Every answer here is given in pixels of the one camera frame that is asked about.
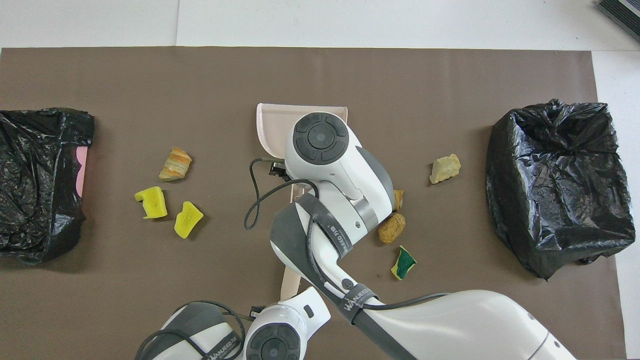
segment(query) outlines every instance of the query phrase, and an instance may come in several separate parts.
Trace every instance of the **bread piece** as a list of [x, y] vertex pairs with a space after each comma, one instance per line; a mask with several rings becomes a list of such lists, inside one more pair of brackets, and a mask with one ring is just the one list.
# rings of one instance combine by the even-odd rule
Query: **bread piece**
[[400, 211], [402, 209], [402, 195], [404, 190], [394, 190], [394, 208], [393, 211]]
[[378, 227], [378, 237], [380, 241], [385, 244], [394, 242], [404, 230], [405, 225], [406, 220], [404, 216], [399, 213], [394, 213]]
[[431, 171], [431, 184], [437, 184], [440, 181], [454, 177], [460, 173], [460, 160], [455, 154], [445, 156], [433, 162], [433, 170]]
[[184, 179], [191, 161], [191, 157], [186, 152], [179, 147], [173, 147], [158, 178], [164, 182]]

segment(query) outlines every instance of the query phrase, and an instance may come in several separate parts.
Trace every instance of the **black button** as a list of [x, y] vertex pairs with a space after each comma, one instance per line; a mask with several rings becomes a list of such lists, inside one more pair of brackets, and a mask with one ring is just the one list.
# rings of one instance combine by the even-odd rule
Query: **black button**
[[296, 124], [296, 131], [299, 133], [304, 133], [305, 131], [307, 131], [309, 126], [319, 121], [320, 121], [320, 114], [318, 113], [307, 114], [303, 116], [302, 119], [298, 120], [298, 123]]
[[314, 160], [316, 158], [316, 152], [312, 150], [309, 145], [307, 145], [304, 138], [297, 138], [296, 146], [302, 156], [306, 157], [309, 160]]
[[316, 125], [309, 130], [309, 143], [316, 149], [326, 149], [333, 144], [334, 131], [327, 125]]
[[344, 150], [345, 147], [346, 147], [346, 144], [344, 142], [337, 141], [335, 142], [335, 145], [331, 149], [324, 151], [322, 153], [321, 159], [323, 161], [329, 161], [331, 159], [334, 159], [335, 157], [340, 155], [340, 153]]
[[262, 346], [260, 356], [262, 360], [280, 360], [287, 355], [287, 347], [280, 339], [269, 339]]
[[335, 129], [335, 133], [338, 136], [347, 136], [347, 127], [344, 125], [342, 120], [340, 120], [338, 117], [333, 115], [327, 115], [324, 118], [324, 121], [326, 121], [327, 124], [333, 126], [333, 128]]
[[267, 339], [275, 335], [275, 330], [275, 326], [267, 325], [265, 328], [253, 335], [253, 339], [251, 340], [251, 344], [249, 346], [252, 349], [258, 350], [260, 347], [262, 347], [262, 344], [267, 341]]
[[314, 317], [314, 311], [311, 310], [311, 307], [309, 305], [305, 305], [305, 307], [303, 307], [303, 309], [305, 310], [305, 312], [307, 313], [307, 316], [311, 319], [312, 317]]
[[298, 342], [300, 341], [300, 338], [298, 337], [298, 333], [294, 329], [292, 329], [291, 326], [278, 326], [278, 336], [287, 342], [289, 349], [295, 350], [298, 348]]

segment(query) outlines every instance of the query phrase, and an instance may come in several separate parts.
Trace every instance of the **trash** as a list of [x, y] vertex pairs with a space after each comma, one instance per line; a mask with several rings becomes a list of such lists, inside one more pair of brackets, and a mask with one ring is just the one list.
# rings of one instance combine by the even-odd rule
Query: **trash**
[[433, 162], [433, 169], [429, 180], [431, 184], [437, 184], [460, 173], [460, 160], [455, 154], [445, 156]]
[[402, 196], [404, 194], [404, 190], [394, 190], [394, 208], [393, 211], [399, 211], [402, 209]]
[[406, 220], [399, 213], [391, 215], [378, 227], [378, 237], [385, 244], [394, 242], [404, 230]]
[[549, 279], [563, 265], [634, 242], [627, 176], [607, 105], [514, 109], [494, 126], [486, 192], [496, 233], [523, 266]]
[[186, 152], [179, 147], [173, 147], [169, 157], [164, 162], [158, 178], [164, 182], [184, 179], [191, 161], [191, 156], [187, 155]]
[[76, 152], [92, 143], [93, 116], [63, 108], [0, 111], [0, 130], [0, 258], [36, 265], [80, 239]]
[[165, 217], [166, 205], [164, 203], [164, 194], [160, 186], [153, 186], [151, 188], [137, 192], [134, 197], [136, 201], [142, 201], [142, 207], [147, 214], [144, 218], [161, 218]]
[[182, 212], [175, 217], [173, 229], [181, 238], [186, 239], [203, 216], [195, 205], [190, 201], [185, 201], [182, 203]]
[[408, 273], [415, 264], [417, 263], [411, 254], [409, 254], [404, 246], [400, 246], [400, 254], [398, 254], [396, 264], [391, 268], [391, 273], [394, 274], [398, 280], [402, 280], [406, 277], [406, 273]]

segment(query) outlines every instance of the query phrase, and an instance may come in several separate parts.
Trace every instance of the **yellow food piece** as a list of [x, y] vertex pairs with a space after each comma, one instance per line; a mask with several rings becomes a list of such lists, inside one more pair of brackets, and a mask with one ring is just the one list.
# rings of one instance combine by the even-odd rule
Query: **yellow food piece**
[[455, 154], [445, 156], [433, 162], [433, 170], [431, 171], [431, 184], [437, 184], [440, 181], [454, 177], [460, 173], [460, 160]]
[[404, 230], [406, 220], [404, 216], [399, 213], [391, 215], [388, 219], [380, 225], [378, 228], [378, 237], [380, 241], [385, 244], [394, 242], [394, 240], [400, 236], [400, 233]]
[[402, 209], [402, 194], [404, 194], [404, 190], [394, 190], [394, 208], [393, 211], [399, 211]]
[[142, 207], [147, 215], [144, 218], [161, 218], [166, 216], [166, 205], [164, 204], [164, 194], [160, 186], [154, 186], [141, 192], [137, 192], [134, 197], [136, 201], [142, 201]]
[[173, 147], [158, 178], [164, 182], [184, 179], [191, 161], [191, 157], [186, 152], [179, 147]]
[[196, 226], [203, 216], [195, 205], [190, 201], [185, 201], [182, 203], [182, 212], [175, 217], [175, 226], [173, 229], [181, 238], [186, 239], [191, 230], [193, 230], [193, 227]]

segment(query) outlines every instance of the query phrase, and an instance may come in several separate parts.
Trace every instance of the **black garbage bag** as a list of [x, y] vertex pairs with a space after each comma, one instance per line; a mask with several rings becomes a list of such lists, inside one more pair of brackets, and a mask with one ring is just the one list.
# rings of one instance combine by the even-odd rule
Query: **black garbage bag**
[[76, 246], [85, 219], [76, 148], [92, 138], [83, 111], [0, 111], [0, 258], [35, 265]]
[[524, 267], [549, 279], [634, 242], [627, 175], [607, 105], [514, 109], [494, 126], [486, 193], [496, 233]]

